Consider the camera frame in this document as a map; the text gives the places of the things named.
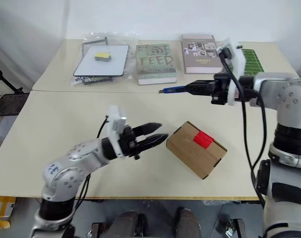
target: wire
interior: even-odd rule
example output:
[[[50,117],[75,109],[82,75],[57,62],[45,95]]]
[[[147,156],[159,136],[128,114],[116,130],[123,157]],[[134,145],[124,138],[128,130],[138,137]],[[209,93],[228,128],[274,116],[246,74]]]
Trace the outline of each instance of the wire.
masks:
[[[248,151],[248,144],[247,144],[247,122],[246,122],[246,107],[245,107],[245,96],[244,96],[244,92],[243,89],[239,83],[239,81],[236,79],[236,77],[234,76],[234,74],[232,73],[229,65],[226,63],[225,61],[225,56],[224,53],[221,52],[220,55],[220,60],[222,65],[224,66],[224,69],[226,70],[226,72],[230,75],[231,79],[233,80],[234,84],[236,85],[238,91],[239,91],[239,96],[241,98],[241,107],[242,107],[242,116],[243,116],[243,134],[244,134],[244,146],[245,146],[245,152],[246,152],[246,156],[247,156],[247,161],[248,161],[248,165],[250,167],[250,177],[251,177],[251,181],[253,184],[253,188],[257,194],[257,197],[262,205],[262,207],[264,208],[265,205],[265,200],[262,197],[262,195],[256,190],[255,188],[255,182],[256,182],[256,176],[254,173],[254,169],[256,167],[256,164],[259,162],[263,152],[264,152],[264,148],[265,148],[265,144],[266,144],[266,139],[267,139],[267,125],[266,125],[266,115],[265,115],[265,106],[264,106],[264,102],[263,99],[261,98],[260,94],[257,94],[258,100],[260,102],[261,105],[261,110],[262,110],[262,120],[263,120],[263,143],[262,143],[262,148],[259,152],[259,155],[255,161],[255,163],[252,165],[252,162],[250,160],[250,156],[249,156],[249,151]]]
[[[264,152],[264,149],[265,149],[265,145],[266,145],[266,140],[267,140],[267,123],[266,123],[266,112],[265,112],[265,105],[264,105],[264,101],[263,101],[263,98],[261,97],[261,95],[258,93],[257,95],[257,98],[258,98],[258,101],[259,101],[259,104],[260,104],[260,107],[261,107],[261,114],[262,114],[262,120],[263,120],[263,143],[262,143],[262,147],[261,147],[261,150],[259,152],[259,155],[255,161],[255,163],[253,164],[253,167],[252,167],[252,171],[254,172],[254,169],[257,165],[257,163],[259,162],[263,152]]]
[[[105,120],[103,121],[103,123],[102,123],[102,125],[101,125],[101,127],[100,127],[100,129],[99,129],[99,132],[97,133],[96,138],[99,138],[99,137],[100,137],[100,134],[101,134],[101,132],[102,132],[102,129],[103,129],[103,127],[105,126],[105,124],[107,123],[108,118],[109,118],[109,116],[106,115],[106,116],[105,116]]]
[[[107,121],[108,118],[109,118],[109,116],[106,116],[106,117],[105,117],[105,119],[104,119],[104,121],[103,121],[103,123],[102,123],[102,125],[101,125],[101,127],[100,127],[100,129],[99,129],[99,132],[97,133],[97,137],[96,137],[96,138],[99,138],[99,137],[100,137],[101,132],[102,132],[102,129],[104,128],[105,124],[108,122],[108,121]],[[81,192],[80,192],[79,199],[77,200],[76,205],[75,205],[75,210],[77,210],[77,209],[81,206],[82,202],[83,202],[84,199],[85,199],[87,190],[88,190],[88,188],[89,188],[90,178],[91,178],[91,174],[89,174],[89,175],[86,176],[86,178],[85,178],[84,184],[83,184],[82,189],[81,189]]]
[[[39,200],[37,198],[35,198],[35,200],[41,205],[41,202],[39,202]]]

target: yellow sponge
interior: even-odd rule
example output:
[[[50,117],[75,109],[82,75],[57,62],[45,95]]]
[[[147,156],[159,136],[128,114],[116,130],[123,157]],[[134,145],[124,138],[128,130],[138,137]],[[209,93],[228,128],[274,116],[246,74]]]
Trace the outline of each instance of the yellow sponge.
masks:
[[[98,52],[94,55],[95,60],[102,60],[102,61],[110,61],[111,60],[111,54],[109,53],[101,53]]]

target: green mat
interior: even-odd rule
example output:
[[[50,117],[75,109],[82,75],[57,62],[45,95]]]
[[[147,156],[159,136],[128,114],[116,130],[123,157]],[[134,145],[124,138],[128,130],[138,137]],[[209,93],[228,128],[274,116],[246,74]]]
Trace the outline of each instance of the green mat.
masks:
[[[246,58],[245,75],[254,76],[259,72],[264,72],[259,59],[254,50],[242,49]]]

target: table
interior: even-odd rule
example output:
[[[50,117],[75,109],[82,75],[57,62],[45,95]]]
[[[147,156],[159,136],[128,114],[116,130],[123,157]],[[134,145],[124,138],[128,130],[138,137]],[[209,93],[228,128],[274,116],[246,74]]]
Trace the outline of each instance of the table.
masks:
[[[39,197],[45,164],[73,145],[95,138],[109,105],[119,105],[133,127],[160,122],[163,126],[157,133],[171,134],[188,120],[228,152],[201,180],[163,143],[141,153],[138,161],[116,159],[94,172],[87,198],[255,200],[243,146],[241,107],[210,101],[190,94],[32,91],[0,148],[0,195]],[[266,113],[268,142],[263,159],[276,126],[276,112]],[[247,124],[250,154],[256,158],[262,141],[259,108],[247,107]]]
[[[114,82],[97,83],[92,85],[71,86],[76,64],[79,61],[82,40],[65,40],[48,68],[33,86],[37,91],[61,92],[119,92],[119,93],[158,93],[164,87],[186,85],[195,80],[213,79],[212,74],[184,74],[182,47],[180,41],[140,41],[140,44],[169,43],[174,56],[178,80],[173,84],[138,85],[136,79],[115,79]],[[265,72],[295,73],[286,58],[280,52],[277,43],[243,42],[246,49],[254,49]]]

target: picture on book cover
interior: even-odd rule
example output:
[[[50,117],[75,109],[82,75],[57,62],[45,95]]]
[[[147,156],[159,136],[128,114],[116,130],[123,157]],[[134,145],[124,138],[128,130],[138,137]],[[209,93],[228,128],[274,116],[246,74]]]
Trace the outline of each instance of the picture on book cover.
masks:
[[[167,46],[152,46],[152,47],[146,47],[146,53],[147,56],[157,56],[157,55],[167,55]]]
[[[216,54],[216,46],[214,42],[204,43],[204,41],[189,41],[187,43],[187,48],[183,49],[185,55],[193,55],[193,56],[208,56],[211,58],[215,58]]]

